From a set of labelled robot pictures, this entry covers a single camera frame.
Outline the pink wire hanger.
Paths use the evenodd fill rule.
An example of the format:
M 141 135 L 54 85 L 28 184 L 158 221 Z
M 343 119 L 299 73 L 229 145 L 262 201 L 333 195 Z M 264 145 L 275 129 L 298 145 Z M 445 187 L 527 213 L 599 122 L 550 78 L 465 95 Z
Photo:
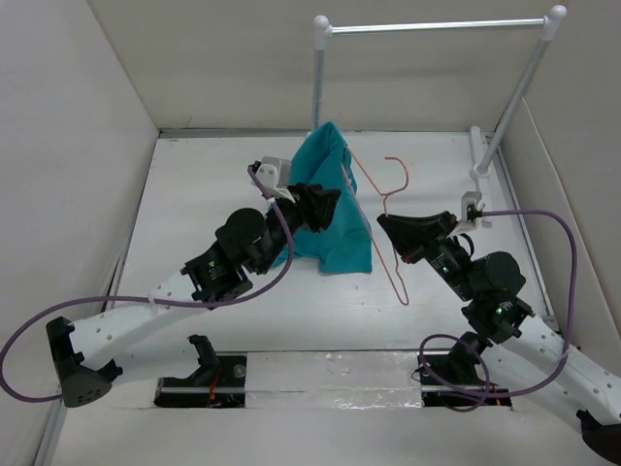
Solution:
M 365 166 L 362 164 L 362 162 L 360 161 L 359 157 L 357 155 L 355 155 L 351 149 L 347 149 L 346 152 L 348 153 L 348 155 L 350 156 L 350 158 L 353 160 L 353 162 L 358 166 L 359 170 L 362 172 L 362 174 L 364 175 L 364 177 L 367 179 L 367 181 L 369 182 L 369 184 L 371 185 L 371 187 L 374 189 L 374 191 L 376 192 L 377 196 L 381 199 L 381 204 L 382 204 L 382 214 L 380 216 L 377 217 L 377 223 L 381 226 L 381 228 L 383 229 L 384 233 L 386 234 L 387 238 L 390 240 L 391 243 L 391 248 L 392 248 L 392 255 L 393 255 L 393 261 L 394 261 L 394 267 L 393 267 L 393 271 L 390 271 L 386 260 L 381 252 L 381 249 L 376 241 L 376 237 L 374 235 L 374 232 L 372 230 L 372 227 L 370 226 L 370 222 L 367 220 L 367 217 L 364 213 L 364 210 L 362 209 L 362 206 L 360 204 L 360 202 L 358 201 L 356 194 L 355 194 L 355 189 L 353 188 L 353 178 L 348 174 L 348 170 L 345 168 L 344 164 L 342 164 L 342 172 L 343 172 L 343 178 L 346 182 L 346 186 L 351 194 L 351 196 L 353 197 L 353 200 L 355 202 L 355 206 L 356 206 L 356 210 L 359 214 L 359 216 L 361 217 L 361 219 L 363 220 L 363 223 L 365 225 L 365 229 L 366 232 L 368 234 L 368 237 L 371 241 L 371 244 L 376 252 L 376 255 L 379 259 L 380 265 L 384 270 L 384 273 L 387 277 L 387 279 L 389 280 L 389 283 L 394 291 L 394 294 L 397 298 L 397 300 L 399 301 L 399 303 L 406 307 L 409 305 L 410 301 L 409 301 L 409 292 L 405 283 L 405 280 L 400 272 L 400 264 L 403 262 L 403 255 L 405 254 L 403 252 L 403 248 L 400 247 L 397 243 L 398 240 L 398 235 L 397 235 L 397 230 L 395 229 L 395 225 L 390 225 L 390 221 L 391 220 L 396 220 L 395 216 L 391 216 L 388 213 L 388 201 L 391 199 L 391 197 L 395 194 L 401 193 L 403 191 L 405 191 L 408 187 L 409 187 L 409 170 L 407 167 L 407 164 L 399 157 L 396 156 L 386 156 L 385 160 L 386 161 L 393 161 L 393 162 L 397 162 L 404 173 L 404 182 L 403 184 L 393 190 L 389 190 L 389 191 L 382 191 L 379 186 L 377 185 L 377 183 L 374 181 L 373 177 L 371 176 L 370 172 L 365 168 Z

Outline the teal t shirt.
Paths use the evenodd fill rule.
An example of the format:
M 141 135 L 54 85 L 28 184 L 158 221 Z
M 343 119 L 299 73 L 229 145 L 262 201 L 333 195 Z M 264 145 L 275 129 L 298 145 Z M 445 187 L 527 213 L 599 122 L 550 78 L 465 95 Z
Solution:
M 327 230 L 313 233 L 300 229 L 293 236 L 294 257 L 317 260 L 318 271 L 324 275 L 373 271 L 372 240 L 368 222 L 357 206 L 351 162 L 348 144 L 333 122 L 311 132 L 292 159 L 292 183 L 319 184 L 341 191 Z

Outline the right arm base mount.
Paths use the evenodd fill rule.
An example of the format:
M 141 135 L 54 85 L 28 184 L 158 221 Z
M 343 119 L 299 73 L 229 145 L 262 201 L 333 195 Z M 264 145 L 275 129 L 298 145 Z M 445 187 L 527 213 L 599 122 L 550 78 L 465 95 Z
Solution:
M 411 373 L 411 378 L 421 385 L 421 399 L 425 408 L 447 408 L 457 413 L 468 413 L 483 406 L 512 407 L 510 398 L 499 398 L 498 394 L 507 390 L 495 383 L 488 383 L 484 375 L 479 375 L 480 356 L 490 348 L 482 337 L 472 331 L 464 333 L 460 340 L 467 345 L 454 340 L 450 349 L 425 349 L 423 356 L 417 355 L 418 367 Z M 452 390 L 434 379 L 427 371 L 422 360 L 425 360 L 438 376 L 453 385 L 459 385 L 463 390 L 484 393 L 488 388 L 494 397 L 482 399 L 480 396 L 466 395 L 459 390 Z

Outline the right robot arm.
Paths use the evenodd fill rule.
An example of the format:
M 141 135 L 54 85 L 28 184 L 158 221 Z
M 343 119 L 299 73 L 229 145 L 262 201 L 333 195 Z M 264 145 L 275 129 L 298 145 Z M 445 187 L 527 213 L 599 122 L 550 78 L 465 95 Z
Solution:
M 475 408 L 487 400 L 529 396 L 576 428 L 586 446 L 620 462 L 620 379 L 571 343 L 573 322 L 553 331 L 518 296 L 526 283 L 511 254 L 479 259 L 455 240 L 455 215 L 408 217 L 382 214 L 377 222 L 401 260 L 426 261 L 465 302 L 471 331 L 455 339 L 443 359 L 418 354 L 422 380 L 434 380 L 442 395 L 464 398 Z

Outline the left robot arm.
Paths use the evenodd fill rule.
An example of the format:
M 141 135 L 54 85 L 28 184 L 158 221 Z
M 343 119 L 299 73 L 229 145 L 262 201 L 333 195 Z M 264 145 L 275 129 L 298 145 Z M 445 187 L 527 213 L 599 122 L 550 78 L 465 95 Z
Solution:
M 50 321 L 46 331 L 63 404 L 79 408 L 116 385 L 148 379 L 214 383 L 221 364 L 207 336 L 193 334 L 162 344 L 151 337 L 183 319 L 249 300 L 249 275 L 267 274 L 290 236 L 300 229 L 328 229 L 339 189 L 297 183 L 288 191 L 267 213 L 235 211 L 215 231 L 211 247 L 148 296 L 117 297 L 116 306 L 99 316 Z

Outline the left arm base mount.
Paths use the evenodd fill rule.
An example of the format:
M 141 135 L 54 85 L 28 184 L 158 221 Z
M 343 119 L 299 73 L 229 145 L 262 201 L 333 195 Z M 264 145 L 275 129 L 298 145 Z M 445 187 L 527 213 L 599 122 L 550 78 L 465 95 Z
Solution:
M 198 368 L 186 378 L 158 380 L 153 403 L 168 409 L 245 407 L 246 353 L 216 353 L 207 336 L 192 335 Z

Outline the white clothes rack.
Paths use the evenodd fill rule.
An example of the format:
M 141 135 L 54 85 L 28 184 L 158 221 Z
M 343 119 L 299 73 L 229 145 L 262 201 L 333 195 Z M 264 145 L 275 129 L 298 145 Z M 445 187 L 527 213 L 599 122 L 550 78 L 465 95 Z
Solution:
M 346 130 L 493 130 L 541 35 L 500 20 L 551 16 L 552 1 L 315 1 L 302 17 L 295 70 L 311 93 L 311 20 L 333 27 L 488 20 L 476 29 L 342 34 L 324 54 L 320 117 Z

